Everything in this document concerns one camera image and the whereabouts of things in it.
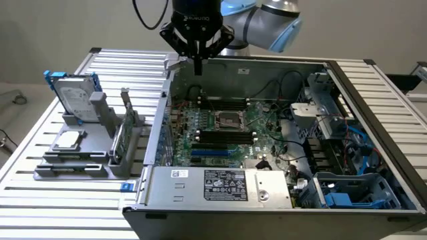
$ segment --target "power supply label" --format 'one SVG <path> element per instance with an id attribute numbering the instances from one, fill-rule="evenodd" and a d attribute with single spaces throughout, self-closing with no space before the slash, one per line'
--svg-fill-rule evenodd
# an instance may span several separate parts
<path id="1" fill-rule="evenodd" d="M 249 201 L 246 171 L 205 170 L 207 201 Z"/>

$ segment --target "green circuit board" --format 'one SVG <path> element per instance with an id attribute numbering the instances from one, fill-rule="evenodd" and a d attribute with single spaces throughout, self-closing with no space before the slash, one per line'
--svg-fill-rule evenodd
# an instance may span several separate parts
<path id="1" fill-rule="evenodd" d="M 283 143 L 275 141 L 270 135 L 278 139 L 283 139 L 282 133 L 277 131 L 277 115 L 270 111 L 271 104 L 257 102 L 251 104 L 243 111 L 215 111 L 202 110 L 194 104 L 175 109 L 173 114 L 177 116 L 173 119 L 174 129 L 174 166 L 191 167 L 195 164 L 193 159 L 193 144 L 197 144 L 197 130 L 203 131 L 242 131 L 257 132 L 258 141 L 254 145 L 250 144 L 229 144 L 229 156 L 205 156 L 201 157 L 198 165 L 203 167 L 223 167 L 223 168 L 251 168 L 261 161 L 263 155 L 271 162 L 277 160 L 273 156 L 273 147 L 277 151 L 281 150 Z M 218 117 L 222 115 L 239 116 L 242 124 L 221 123 Z M 274 127 L 269 130 L 267 120 Z"/>

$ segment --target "robotic arm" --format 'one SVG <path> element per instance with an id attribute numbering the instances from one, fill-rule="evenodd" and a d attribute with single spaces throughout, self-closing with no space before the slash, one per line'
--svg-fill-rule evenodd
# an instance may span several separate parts
<path id="1" fill-rule="evenodd" d="M 173 6 L 171 22 L 163 25 L 161 36 L 194 62 L 195 75 L 203 73 L 203 60 L 223 50 L 237 55 L 253 44 L 283 52 L 302 26 L 298 0 L 266 0 L 262 7 L 257 0 L 173 0 Z M 219 39 L 209 45 L 218 32 Z"/>

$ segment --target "motherboard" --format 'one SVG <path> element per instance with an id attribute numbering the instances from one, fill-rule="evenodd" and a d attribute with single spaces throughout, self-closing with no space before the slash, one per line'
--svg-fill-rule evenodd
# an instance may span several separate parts
<path id="1" fill-rule="evenodd" d="M 283 170 L 289 163 L 278 113 L 267 102 L 225 104 L 183 102 L 171 112 L 174 166 Z"/>

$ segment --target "blue pcie slot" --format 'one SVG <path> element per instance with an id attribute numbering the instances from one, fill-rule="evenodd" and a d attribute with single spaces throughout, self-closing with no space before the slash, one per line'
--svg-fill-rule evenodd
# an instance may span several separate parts
<path id="1" fill-rule="evenodd" d="M 215 156 L 215 157 L 229 157 L 230 152 L 229 151 L 191 151 L 193 156 Z"/>

